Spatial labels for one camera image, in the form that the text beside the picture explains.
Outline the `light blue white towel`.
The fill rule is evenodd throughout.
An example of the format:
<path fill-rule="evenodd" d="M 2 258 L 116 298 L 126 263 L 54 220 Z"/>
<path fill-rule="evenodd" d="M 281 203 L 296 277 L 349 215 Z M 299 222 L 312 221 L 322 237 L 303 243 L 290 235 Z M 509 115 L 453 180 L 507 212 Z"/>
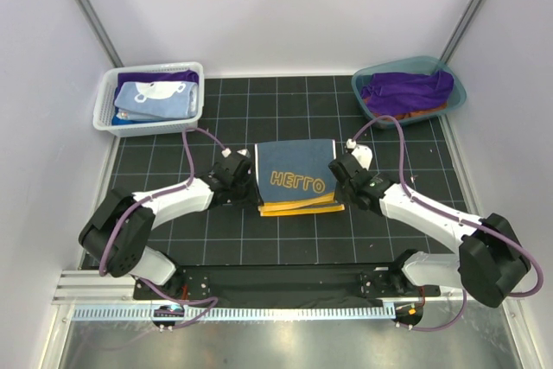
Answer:
<path fill-rule="evenodd" d="M 198 111 L 198 84 L 188 81 L 125 82 L 114 105 L 125 121 L 188 119 Z"/>

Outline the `right aluminium frame post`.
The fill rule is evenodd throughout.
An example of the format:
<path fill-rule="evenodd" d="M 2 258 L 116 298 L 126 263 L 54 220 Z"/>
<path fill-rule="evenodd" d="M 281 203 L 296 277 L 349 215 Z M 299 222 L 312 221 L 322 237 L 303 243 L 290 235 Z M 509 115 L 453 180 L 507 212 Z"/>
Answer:
<path fill-rule="evenodd" d="M 442 51 L 440 60 L 449 63 L 454 56 L 455 51 L 460 46 L 465 34 L 469 30 L 475 17 L 483 7 L 486 0 L 469 0 L 467 6 L 463 10 L 461 17 L 454 27 L 453 33 L 448 38 L 448 41 Z"/>

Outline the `purple crumpled towel in bin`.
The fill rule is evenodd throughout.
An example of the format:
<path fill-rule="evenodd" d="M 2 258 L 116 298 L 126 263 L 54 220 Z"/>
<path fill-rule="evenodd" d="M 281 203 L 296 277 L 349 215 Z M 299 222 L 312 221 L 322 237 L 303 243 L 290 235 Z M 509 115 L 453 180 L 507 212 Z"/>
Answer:
<path fill-rule="evenodd" d="M 370 111 L 381 116 L 420 111 L 448 102 L 454 90 L 452 74 L 439 70 L 422 73 L 375 73 L 361 90 Z"/>

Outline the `orange towel in bin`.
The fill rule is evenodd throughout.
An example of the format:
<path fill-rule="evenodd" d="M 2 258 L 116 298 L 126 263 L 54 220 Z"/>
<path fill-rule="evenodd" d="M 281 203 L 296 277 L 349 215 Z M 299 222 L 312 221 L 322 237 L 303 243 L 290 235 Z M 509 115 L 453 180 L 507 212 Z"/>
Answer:
<path fill-rule="evenodd" d="M 381 117 L 380 113 L 370 111 L 368 106 L 367 106 L 367 103 L 368 103 L 367 100 L 362 100 L 361 101 L 361 109 L 368 111 L 368 119 L 372 120 L 372 119 L 376 119 L 378 117 Z M 396 120 L 404 120 L 404 119 L 410 119 L 410 118 L 421 118 L 421 117 L 424 117 L 424 116 L 434 114 L 438 111 L 445 110 L 447 108 L 447 106 L 448 106 L 448 103 L 444 102 L 441 105 L 439 105 L 437 107 L 434 107 L 434 108 L 430 108 L 430 109 L 426 109 L 426 110 L 420 110 L 420 111 L 410 111 L 410 112 L 405 112 L 405 113 L 398 113 L 396 115 L 393 115 L 393 117 Z"/>

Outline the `teal plastic bin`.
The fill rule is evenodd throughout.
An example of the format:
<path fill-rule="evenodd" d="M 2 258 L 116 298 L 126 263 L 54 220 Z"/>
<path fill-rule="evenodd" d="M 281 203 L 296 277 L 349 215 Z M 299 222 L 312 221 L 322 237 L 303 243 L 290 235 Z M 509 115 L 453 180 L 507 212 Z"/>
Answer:
<path fill-rule="evenodd" d="M 366 86 L 371 77 L 375 73 L 422 73 L 422 74 L 432 74 L 436 71 L 443 70 L 453 75 L 454 77 L 454 90 L 449 96 L 448 106 L 445 110 L 438 111 L 434 114 L 424 116 L 421 118 L 410 118 L 404 120 L 398 120 L 402 126 L 407 126 L 410 124 L 421 123 L 422 121 L 430 120 L 431 118 L 437 118 L 442 115 L 447 114 L 450 111 L 453 111 L 460 106 L 462 106 L 467 98 L 467 94 L 464 86 L 462 85 L 459 78 L 454 74 L 453 70 L 448 67 L 443 61 L 438 60 L 437 58 L 430 56 L 416 56 L 407 59 L 394 60 L 386 62 L 384 64 L 379 64 L 372 67 L 367 67 L 357 71 L 351 78 L 351 85 L 353 88 L 354 96 L 357 100 L 357 104 L 361 110 L 361 113 L 368 119 L 368 111 L 361 109 L 361 90 L 363 86 Z M 377 127 L 380 129 L 391 129 L 393 127 L 392 121 L 390 119 L 372 119 L 376 121 Z"/>

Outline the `aluminium frame post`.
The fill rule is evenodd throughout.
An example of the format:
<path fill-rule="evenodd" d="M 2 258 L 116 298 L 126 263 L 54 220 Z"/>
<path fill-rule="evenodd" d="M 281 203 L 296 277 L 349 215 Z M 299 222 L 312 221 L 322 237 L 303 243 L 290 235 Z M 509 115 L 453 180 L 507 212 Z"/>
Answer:
<path fill-rule="evenodd" d="M 449 63 L 454 56 L 455 51 L 460 46 L 465 34 L 469 30 L 475 17 L 483 7 L 486 0 L 469 0 L 467 6 L 463 10 L 461 17 L 454 27 L 453 33 L 448 38 L 448 41 L 442 51 L 440 60 Z"/>
<path fill-rule="evenodd" d="M 81 13 L 89 24 L 92 32 L 96 36 L 100 47 L 105 52 L 109 62 L 114 67 L 122 67 L 124 65 L 118 51 L 116 50 L 110 36 L 108 35 L 105 26 L 101 22 L 98 13 L 94 9 L 90 0 L 74 0 L 79 7 Z"/>

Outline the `yellow purple patterned towel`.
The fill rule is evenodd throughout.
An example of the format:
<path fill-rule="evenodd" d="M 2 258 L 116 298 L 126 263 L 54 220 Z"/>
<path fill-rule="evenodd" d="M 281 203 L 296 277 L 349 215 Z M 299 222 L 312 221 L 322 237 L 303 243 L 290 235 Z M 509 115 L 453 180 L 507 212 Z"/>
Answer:
<path fill-rule="evenodd" d="M 328 164 L 336 158 L 333 139 L 274 141 L 255 145 L 262 217 L 337 213 L 336 180 Z"/>

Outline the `left aluminium frame post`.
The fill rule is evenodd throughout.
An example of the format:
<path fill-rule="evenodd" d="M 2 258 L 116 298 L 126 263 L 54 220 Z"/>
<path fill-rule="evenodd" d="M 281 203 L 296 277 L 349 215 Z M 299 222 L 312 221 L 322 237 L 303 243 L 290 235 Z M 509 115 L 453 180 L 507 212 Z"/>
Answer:
<path fill-rule="evenodd" d="M 105 26 L 101 22 L 98 13 L 94 9 L 90 0 L 74 0 L 79 7 L 81 13 L 89 24 L 92 32 L 96 36 L 100 47 L 105 52 L 109 62 L 114 67 L 122 67 L 124 65 L 118 51 L 116 50 L 110 36 L 108 35 Z"/>

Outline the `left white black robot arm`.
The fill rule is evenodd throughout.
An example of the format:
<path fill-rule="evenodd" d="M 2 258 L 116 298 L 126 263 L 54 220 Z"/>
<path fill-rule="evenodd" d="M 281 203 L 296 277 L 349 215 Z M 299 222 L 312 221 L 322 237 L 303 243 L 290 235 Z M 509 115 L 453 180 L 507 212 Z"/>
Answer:
<path fill-rule="evenodd" d="M 223 150 L 210 171 L 156 191 L 131 193 L 114 188 L 88 220 L 79 244 L 112 277 L 131 275 L 164 300 L 184 291 L 183 268 L 168 255 L 148 247 L 153 230 L 174 219 L 221 206 L 257 205 L 257 184 L 248 150 Z"/>

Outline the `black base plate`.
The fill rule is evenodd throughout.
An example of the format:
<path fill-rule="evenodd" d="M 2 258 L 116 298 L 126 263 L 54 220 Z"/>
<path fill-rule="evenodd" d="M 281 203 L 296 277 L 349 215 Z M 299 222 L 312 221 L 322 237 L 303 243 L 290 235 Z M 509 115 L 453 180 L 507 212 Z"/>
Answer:
<path fill-rule="evenodd" d="M 411 283 L 394 263 L 181 266 L 158 289 L 182 300 L 232 303 L 440 295 L 436 285 Z"/>

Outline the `white plastic basket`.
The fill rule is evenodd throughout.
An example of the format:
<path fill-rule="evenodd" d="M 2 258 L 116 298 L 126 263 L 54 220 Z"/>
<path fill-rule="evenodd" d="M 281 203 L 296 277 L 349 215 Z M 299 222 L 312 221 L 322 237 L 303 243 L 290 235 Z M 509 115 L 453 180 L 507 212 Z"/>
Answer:
<path fill-rule="evenodd" d="M 190 119 L 159 121 L 142 124 L 113 124 L 112 119 L 116 116 L 114 105 L 118 76 L 121 73 L 127 74 L 154 74 L 158 77 L 165 73 L 181 73 L 192 71 L 199 76 L 198 91 L 198 112 Z M 116 67 L 107 71 L 98 89 L 96 103 L 93 110 L 92 124 L 96 130 L 107 131 L 116 137 L 140 137 L 151 135 L 163 135 L 180 133 L 187 127 L 197 127 L 202 116 L 205 98 L 205 77 L 204 67 L 195 61 L 177 62 L 155 65 L 142 65 L 134 67 Z"/>

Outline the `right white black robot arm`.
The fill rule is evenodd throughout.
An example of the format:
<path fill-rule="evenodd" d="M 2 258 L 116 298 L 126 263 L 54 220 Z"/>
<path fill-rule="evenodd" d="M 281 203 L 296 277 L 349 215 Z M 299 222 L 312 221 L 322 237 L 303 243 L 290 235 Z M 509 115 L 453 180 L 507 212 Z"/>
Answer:
<path fill-rule="evenodd" d="M 329 164 L 342 199 L 411 226 L 447 247 L 447 254 L 408 250 L 393 263 L 391 290 L 410 296 L 422 286 L 464 289 L 474 300 L 497 308 L 531 269 L 509 222 L 454 210 L 383 174 L 373 175 L 364 157 L 343 154 Z"/>

